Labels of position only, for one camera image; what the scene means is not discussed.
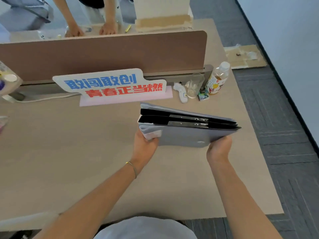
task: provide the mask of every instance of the person's hand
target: person's hand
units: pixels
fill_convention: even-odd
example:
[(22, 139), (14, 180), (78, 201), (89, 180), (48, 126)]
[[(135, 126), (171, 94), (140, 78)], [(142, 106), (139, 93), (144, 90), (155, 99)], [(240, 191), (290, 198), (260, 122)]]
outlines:
[(69, 28), (65, 33), (65, 37), (69, 38), (69, 37), (80, 37), (80, 36), (84, 36), (84, 32), (82, 31), (82, 29), (76, 23), (69, 25)]
[(134, 137), (133, 155), (130, 162), (136, 167), (137, 172), (140, 173), (144, 166), (153, 157), (159, 140), (154, 138), (150, 141), (146, 140), (143, 133), (138, 128)]
[(115, 20), (106, 21), (100, 29), (100, 35), (117, 34), (118, 24)]
[(225, 136), (212, 142), (207, 150), (206, 157), (211, 162), (228, 162), (228, 154), (232, 146), (232, 137)]

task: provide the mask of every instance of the cable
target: cable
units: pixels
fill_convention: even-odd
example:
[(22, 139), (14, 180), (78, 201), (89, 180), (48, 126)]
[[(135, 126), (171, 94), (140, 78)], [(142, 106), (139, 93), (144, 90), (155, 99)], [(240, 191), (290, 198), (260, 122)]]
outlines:
[(15, 100), (14, 102), (29, 103), (29, 102), (44, 101), (44, 100), (50, 100), (50, 99), (56, 99), (56, 98), (66, 98), (66, 97), (77, 96), (77, 95), (80, 95), (80, 93), (70, 94), (70, 95), (67, 95), (67, 96), (48, 97), (48, 98), (43, 98), (43, 99), (34, 100), (34, 101), (17, 101), (17, 100)]

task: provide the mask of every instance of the white lid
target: white lid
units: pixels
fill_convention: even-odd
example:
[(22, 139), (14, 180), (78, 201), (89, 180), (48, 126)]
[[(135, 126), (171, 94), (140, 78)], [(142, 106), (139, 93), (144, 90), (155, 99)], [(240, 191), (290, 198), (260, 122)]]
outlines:
[(228, 71), (229, 68), (230, 68), (230, 63), (228, 62), (222, 62), (219, 66), (219, 68), (222, 70), (222, 71)]
[(9, 82), (15, 82), (18, 80), (18, 77), (13, 74), (7, 74), (3, 76), (3, 79)]

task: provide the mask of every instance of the gray file folder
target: gray file folder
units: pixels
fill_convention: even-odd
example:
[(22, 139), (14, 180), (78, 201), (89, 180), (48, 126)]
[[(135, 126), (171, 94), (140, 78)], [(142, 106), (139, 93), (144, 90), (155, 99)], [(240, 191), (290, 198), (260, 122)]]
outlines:
[(146, 139), (158, 137), (159, 146), (198, 148), (208, 146), (240, 129), (231, 118), (186, 112), (149, 103), (141, 103), (138, 124)]

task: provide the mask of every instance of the desk sign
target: desk sign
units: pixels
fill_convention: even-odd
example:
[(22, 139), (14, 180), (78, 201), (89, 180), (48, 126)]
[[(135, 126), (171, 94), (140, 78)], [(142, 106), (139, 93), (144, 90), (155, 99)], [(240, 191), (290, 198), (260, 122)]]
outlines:
[(63, 90), (87, 98), (166, 91), (166, 80), (146, 80), (137, 68), (54, 76), (53, 80)]

